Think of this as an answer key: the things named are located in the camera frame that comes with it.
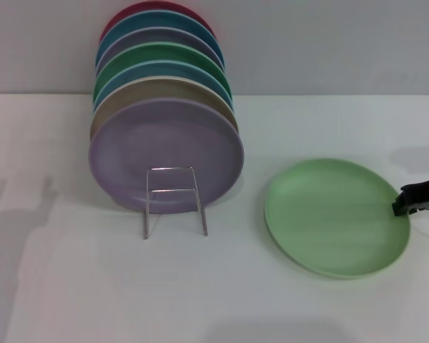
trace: white table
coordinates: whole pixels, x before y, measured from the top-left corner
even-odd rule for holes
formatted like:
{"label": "white table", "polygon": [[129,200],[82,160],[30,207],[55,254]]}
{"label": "white table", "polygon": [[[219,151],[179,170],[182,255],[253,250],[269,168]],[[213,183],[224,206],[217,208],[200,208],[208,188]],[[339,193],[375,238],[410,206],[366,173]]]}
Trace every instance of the white table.
{"label": "white table", "polygon": [[0,343],[429,342],[429,212],[397,264],[351,282],[297,267],[262,215],[269,180],[301,159],[355,161],[397,189],[428,180],[429,97],[235,107],[245,168],[207,207],[209,236],[178,214],[146,242],[89,172],[91,97],[0,95]]}

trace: lavender plate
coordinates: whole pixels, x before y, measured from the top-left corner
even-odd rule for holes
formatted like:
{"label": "lavender plate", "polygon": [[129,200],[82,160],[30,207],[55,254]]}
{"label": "lavender plate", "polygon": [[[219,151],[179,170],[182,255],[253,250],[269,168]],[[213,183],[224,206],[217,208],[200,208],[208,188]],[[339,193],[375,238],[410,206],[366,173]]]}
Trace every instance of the lavender plate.
{"label": "lavender plate", "polygon": [[133,46],[154,41],[167,41],[190,46],[207,55],[219,68],[224,70],[224,66],[215,51],[199,37],[171,27],[147,27],[146,29],[130,32],[110,45],[103,53],[102,57],[100,57],[99,63],[95,69],[96,75],[99,75],[103,67],[117,54]]}
{"label": "lavender plate", "polygon": [[[191,166],[200,200],[207,205],[224,195],[243,168],[243,145],[233,125],[214,109],[178,98],[153,98],[112,116],[95,134],[89,164],[97,183],[119,204],[136,210],[146,206],[147,171]],[[190,175],[153,178],[150,189],[194,188]],[[193,193],[158,193],[152,213],[196,211]]]}

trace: metal wire stand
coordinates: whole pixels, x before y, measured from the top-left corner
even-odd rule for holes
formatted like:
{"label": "metal wire stand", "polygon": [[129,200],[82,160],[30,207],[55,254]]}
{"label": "metal wire stand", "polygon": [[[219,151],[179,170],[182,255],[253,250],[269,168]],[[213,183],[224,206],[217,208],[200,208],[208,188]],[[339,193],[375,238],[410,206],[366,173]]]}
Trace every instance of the metal wire stand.
{"label": "metal wire stand", "polygon": [[[188,188],[188,189],[153,189],[149,190],[149,173],[153,172],[165,172],[165,171],[171,171],[171,170],[178,170],[178,169],[190,169],[192,172],[192,178],[194,179],[194,188]],[[208,229],[207,229],[207,220],[205,218],[205,207],[200,202],[200,195],[199,195],[199,189],[197,188],[197,180],[195,177],[194,169],[191,166],[176,166],[172,168],[152,168],[148,169],[146,173],[146,215],[145,215],[145,231],[144,231],[144,239],[149,238],[149,194],[151,193],[168,193],[168,192],[194,192],[195,199],[197,201],[197,211],[199,212],[200,218],[202,220],[202,229],[203,229],[203,235],[208,236]]]}

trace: tan plate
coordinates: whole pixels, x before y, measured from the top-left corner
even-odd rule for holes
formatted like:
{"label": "tan plate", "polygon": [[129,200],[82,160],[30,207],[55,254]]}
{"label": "tan plate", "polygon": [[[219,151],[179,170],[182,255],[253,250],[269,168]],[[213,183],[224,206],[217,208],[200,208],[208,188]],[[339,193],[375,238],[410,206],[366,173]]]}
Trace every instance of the tan plate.
{"label": "tan plate", "polygon": [[229,105],[210,88],[189,79],[175,76],[151,76],[135,80],[116,89],[94,112],[91,123],[91,139],[104,122],[120,109],[138,101],[174,97],[197,101],[222,114],[238,131],[237,122]]}

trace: blue plate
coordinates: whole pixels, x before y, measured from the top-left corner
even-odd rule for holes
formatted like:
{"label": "blue plate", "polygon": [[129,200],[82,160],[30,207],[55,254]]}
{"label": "blue plate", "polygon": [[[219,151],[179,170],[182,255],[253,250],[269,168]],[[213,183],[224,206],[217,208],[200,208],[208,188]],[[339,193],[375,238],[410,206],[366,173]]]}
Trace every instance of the blue plate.
{"label": "blue plate", "polygon": [[99,95],[95,99],[94,111],[115,89],[118,89],[120,86],[131,81],[148,76],[178,76],[198,82],[215,91],[233,110],[232,99],[229,97],[226,89],[221,85],[221,83],[218,82],[218,80],[216,80],[205,70],[184,62],[154,60],[135,64],[134,66],[124,69],[111,78],[102,87]]}
{"label": "blue plate", "polygon": [[173,29],[171,27],[147,27],[146,29],[130,32],[110,45],[102,57],[100,57],[99,63],[96,67],[96,75],[98,76],[103,67],[106,66],[117,54],[120,54],[132,46],[153,41],[165,41],[190,46],[191,48],[202,52],[204,55],[207,55],[218,65],[219,68],[224,69],[218,55],[216,55],[213,49],[199,37],[194,36],[189,32]]}
{"label": "blue plate", "polygon": [[205,43],[207,43],[216,52],[224,66],[224,57],[222,56],[221,48],[218,45],[216,38],[193,18],[185,16],[173,11],[143,11],[133,16],[128,16],[126,19],[121,20],[114,25],[111,30],[105,35],[99,45],[95,65],[99,63],[100,58],[104,52],[112,45],[117,39],[136,30],[144,29],[152,26],[172,27],[189,32]]}

